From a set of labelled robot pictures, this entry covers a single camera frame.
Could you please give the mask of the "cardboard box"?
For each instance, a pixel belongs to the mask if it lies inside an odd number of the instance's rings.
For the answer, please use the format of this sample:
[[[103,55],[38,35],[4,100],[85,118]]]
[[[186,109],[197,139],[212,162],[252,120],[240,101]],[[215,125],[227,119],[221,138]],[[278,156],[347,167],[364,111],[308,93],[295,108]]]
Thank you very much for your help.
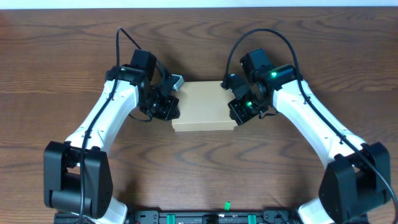
[[[220,87],[220,81],[186,82],[174,93],[179,99],[180,116],[172,120],[176,132],[228,131],[237,123],[229,116],[232,91]]]

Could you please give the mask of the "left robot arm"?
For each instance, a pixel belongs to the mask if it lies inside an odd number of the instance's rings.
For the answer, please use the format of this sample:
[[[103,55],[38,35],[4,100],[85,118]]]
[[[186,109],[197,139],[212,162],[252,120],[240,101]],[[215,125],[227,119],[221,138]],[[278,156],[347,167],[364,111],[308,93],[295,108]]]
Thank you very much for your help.
[[[149,51],[137,49],[129,64],[105,75],[101,96],[84,122],[63,142],[44,151],[44,203],[58,212],[54,223],[131,223],[126,204],[113,196],[109,151],[135,108],[149,119],[180,116],[173,92],[184,84]]]

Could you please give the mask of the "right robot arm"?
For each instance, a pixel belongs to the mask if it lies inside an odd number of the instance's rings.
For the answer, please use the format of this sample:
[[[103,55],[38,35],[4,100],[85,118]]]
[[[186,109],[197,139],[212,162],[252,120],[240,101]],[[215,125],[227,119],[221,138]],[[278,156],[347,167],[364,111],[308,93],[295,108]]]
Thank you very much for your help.
[[[240,64],[246,77],[225,73],[222,83],[235,95],[228,104],[231,119],[242,125],[274,108],[301,132],[325,168],[317,197],[297,210],[302,223],[353,223],[381,205],[397,204],[388,150],[380,142],[366,143],[339,122],[297,64],[275,67],[263,49],[247,53]]]

